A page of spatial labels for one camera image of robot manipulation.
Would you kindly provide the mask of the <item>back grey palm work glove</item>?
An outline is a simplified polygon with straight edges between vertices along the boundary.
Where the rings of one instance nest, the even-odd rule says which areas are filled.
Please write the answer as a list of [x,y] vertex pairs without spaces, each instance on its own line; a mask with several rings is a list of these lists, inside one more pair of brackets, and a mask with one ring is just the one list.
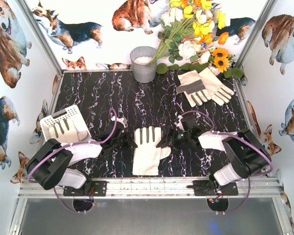
[[191,107],[200,106],[211,100],[211,96],[196,70],[180,74],[178,79],[180,85],[176,88],[176,92],[183,93]]

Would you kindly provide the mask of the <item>artificial flower bouquet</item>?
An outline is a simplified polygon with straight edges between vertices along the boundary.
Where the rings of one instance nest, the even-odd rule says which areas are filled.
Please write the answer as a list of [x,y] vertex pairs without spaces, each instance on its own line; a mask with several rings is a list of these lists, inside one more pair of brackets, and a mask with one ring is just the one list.
[[243,71],[234,66],[234,56],[223,48],[236,29],[242,29],[236,19],[229,18],[221,5],[213,0],[171,0],[169,10],[162,14],[159,32],[160,43],[148,65],[168,58],[175,67],[176,61],[188,60],[180,67],[198,70],[207,65],[223,74],[224,78],[242,78]]

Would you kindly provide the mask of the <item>white perforated storage basket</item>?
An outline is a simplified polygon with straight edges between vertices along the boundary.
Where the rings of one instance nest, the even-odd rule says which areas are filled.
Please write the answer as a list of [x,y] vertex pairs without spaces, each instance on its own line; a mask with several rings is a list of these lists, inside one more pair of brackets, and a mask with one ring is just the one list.
[[91,139],[90,131],[77,105],[71,105],[40,120],[46,141],[76,143]]

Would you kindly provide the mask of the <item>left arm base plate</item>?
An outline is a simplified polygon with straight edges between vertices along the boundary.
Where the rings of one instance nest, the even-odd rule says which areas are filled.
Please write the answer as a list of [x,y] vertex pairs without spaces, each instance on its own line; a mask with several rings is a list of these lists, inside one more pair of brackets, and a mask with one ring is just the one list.
[[105,197],[107,191],[107,181],[87,180],[81,188],[64,187],[64,196],[99,196]]

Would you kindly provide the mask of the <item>white grey work glove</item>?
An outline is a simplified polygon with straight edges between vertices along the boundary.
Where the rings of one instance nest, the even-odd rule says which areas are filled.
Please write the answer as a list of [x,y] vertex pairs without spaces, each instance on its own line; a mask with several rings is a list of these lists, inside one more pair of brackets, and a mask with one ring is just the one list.
[[62,119],[49,128],[52,139],[61,143],[76,143],[88,137],[87,131],[78,132],[71,118]]

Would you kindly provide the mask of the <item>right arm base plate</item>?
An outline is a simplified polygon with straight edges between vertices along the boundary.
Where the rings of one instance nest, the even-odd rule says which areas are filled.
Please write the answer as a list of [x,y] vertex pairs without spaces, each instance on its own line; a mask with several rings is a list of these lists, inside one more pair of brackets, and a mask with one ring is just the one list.
[[229,183],[225,186],[216,186],[209,181],[195,180],[193,184],[187,186],[194,190],[195,196],[217,196],[224,193],[225,196],[238,195],[236,183]]

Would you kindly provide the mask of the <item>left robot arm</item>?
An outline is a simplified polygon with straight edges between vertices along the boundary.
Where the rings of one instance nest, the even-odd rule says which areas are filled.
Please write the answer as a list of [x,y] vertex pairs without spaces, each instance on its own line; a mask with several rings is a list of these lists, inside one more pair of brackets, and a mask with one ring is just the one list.
[[81,189],[88,178],[79,170],[69,167],[79,161],[105,157],[115,149],[135,149],[137,144],[124,124],[117,121],[92,139],[77,143],[48,140],[26,164],[27,179],[43,189],[55,186]]

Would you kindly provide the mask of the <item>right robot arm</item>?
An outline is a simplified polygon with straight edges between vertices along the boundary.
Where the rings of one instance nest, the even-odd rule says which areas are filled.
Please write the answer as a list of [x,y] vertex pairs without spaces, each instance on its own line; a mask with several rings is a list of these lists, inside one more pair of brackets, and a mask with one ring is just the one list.
[[229,163],[209,177],[214,186],[223,187],[273,170],[270,155],[249,129],[231,133],[202,130],[193,117],[181,117],[175,128],[165,130],[157,147],[172,147],[179,151],[185,145],[226,154]]

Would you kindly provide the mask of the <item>back right white work glove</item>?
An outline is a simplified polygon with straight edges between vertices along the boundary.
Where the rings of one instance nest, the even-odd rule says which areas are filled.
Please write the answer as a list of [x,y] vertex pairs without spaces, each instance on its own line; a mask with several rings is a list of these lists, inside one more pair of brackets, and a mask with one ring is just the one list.
[[221,81],[208,68],[205,68],[198,75],[214,102],[222,106],[230,101],[234,92],[221,83]]

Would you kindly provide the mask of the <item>grey metal bucket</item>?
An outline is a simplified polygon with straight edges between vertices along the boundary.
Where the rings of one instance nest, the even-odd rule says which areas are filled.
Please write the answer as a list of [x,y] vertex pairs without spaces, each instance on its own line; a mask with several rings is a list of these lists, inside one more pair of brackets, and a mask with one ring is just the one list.
[[134,48],[130,53],[134,78],[140,83],[149,83],[155,78],[157,62],[153,61],[156,49],[149,46]]

